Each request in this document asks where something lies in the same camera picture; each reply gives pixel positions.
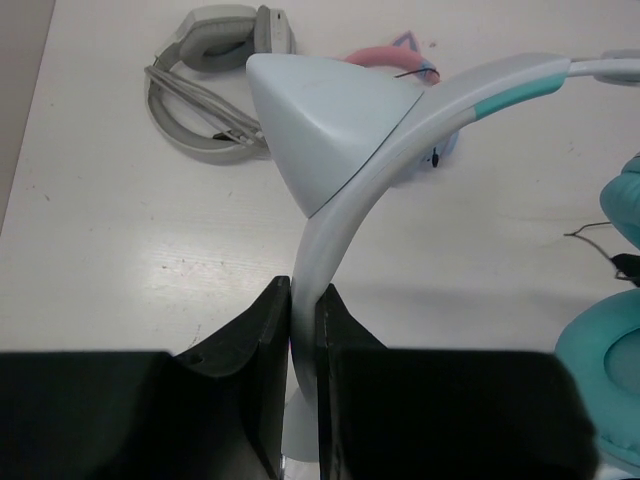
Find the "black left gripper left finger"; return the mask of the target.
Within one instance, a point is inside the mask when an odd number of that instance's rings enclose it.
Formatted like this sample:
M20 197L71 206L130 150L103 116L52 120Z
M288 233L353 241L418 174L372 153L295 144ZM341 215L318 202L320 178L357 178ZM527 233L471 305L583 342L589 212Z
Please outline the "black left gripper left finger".
M1 357L5 479L275 479L290 281L181 354Z

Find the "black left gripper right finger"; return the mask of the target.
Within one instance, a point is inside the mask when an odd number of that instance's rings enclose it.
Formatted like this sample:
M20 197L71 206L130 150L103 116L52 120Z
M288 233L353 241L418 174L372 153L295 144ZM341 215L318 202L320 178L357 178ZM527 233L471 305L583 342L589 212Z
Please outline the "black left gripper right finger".
M324 479L591 479L595 429L552 354L382 344L334 287L316 306Z

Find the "teal white cat-ear headphones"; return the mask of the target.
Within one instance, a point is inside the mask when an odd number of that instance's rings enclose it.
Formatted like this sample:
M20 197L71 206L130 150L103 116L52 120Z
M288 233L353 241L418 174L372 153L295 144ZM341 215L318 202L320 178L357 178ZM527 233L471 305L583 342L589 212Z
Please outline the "teal white cat-ear headphones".
M357 230L400 172L451 134L475 121L559 90L567 78L593 77L639 88L639 50L571 59L524 53L467 70L424 93L376 77L361 66L321 57L254 54L247 75L258 120L277 168L308 219L292 278L292 355L306 403L317 420L315 307ZM600 205L639 249L639 152L602 190ZM614 383L630 369L605 374L606 360L621 364L616 344L639 331L639 287L607 298L579 315L562 333L556 352L578 381L604 457L639 474L639 399ZM601 361L580 358L598 347Z

